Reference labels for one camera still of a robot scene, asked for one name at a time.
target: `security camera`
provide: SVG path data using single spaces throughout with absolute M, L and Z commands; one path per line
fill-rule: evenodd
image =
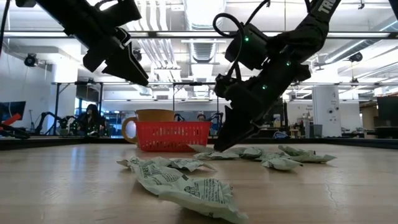
M 355 53 L 348 58 L 348 60 L 350 62 L 360 62 L 360 61 L 362 61 L 362 59 L 363 59 L 363 55 L 361 54 L 361 52 Z
M 38 66 L 39 60 L 37 60 L 36 54 L 27 54 L 27 57 L 24 60 L 24 64 L 28 67 Z
M 135 56 L 135 58 L 137 59 L 137 61 L 141 61 L 142 60 L 142 54 L 141 54 L 141 49 L 133 49 L 132 50 L 132 54 Z

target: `table surface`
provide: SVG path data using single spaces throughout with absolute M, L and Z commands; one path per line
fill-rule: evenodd
M 290 146 L 338 158 L 292 172 L 244 160 L 210 161 L 218 172 L 203 169 L 189 175 L 229 182 L 248 223 L 397 223 L 398 151 Z M 0 151 L 0 223 L 226 223 L 147 192 L 116 163 L 133 155 L 192 156 L 145 153 L 132 144 Z

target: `red object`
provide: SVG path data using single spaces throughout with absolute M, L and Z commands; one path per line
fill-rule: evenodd
M 207 145 L 211 122 L 137 122 L 139 147 L 147 152 L 194 152 L 188 144 Z
M 18 113 L 16 113 L 12 117 L 10 117 L 9 119 L 5 120 L 3 122 L 3 124 L 10 126 L 10 125 L 14 124 L 20 118 L 21 118 L 21 116 Z

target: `mug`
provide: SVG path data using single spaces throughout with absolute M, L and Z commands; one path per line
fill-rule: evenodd
M 130 143 L 138 145 L 137 132 L 133 138 L 130 138 L 126 133 L 126 126 L 130 121 L 134 123 L 137 121 L 174 121 L 174 111 L 158 109 L 137 110 L 136 117 L 125 119 L 122 124 L 123 138 Z

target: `metal beam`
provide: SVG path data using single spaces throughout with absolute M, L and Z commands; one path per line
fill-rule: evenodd
M 70 83 L 68 83 L 66 86 L 64 86 L 64 87 L 60 90 L 59 94 L 61 94 L 66 88 L 68 88 L 69 85 L 70 85 Z
M 283 31 L 262 31 L 267 36 L 275 36 Z M 346 32 L 331 31 L 327 39 L 349 39 L 349 40 L 396 40 L 398 37 L 393 32 Z M 232 39 L 223 37 L 215 31 L 130 31 L 132 39 Z M 74 39 L 74 36 L 67 36 L 62 31 L 44 30 L 7 30 L 4 32 L 5 39 Z

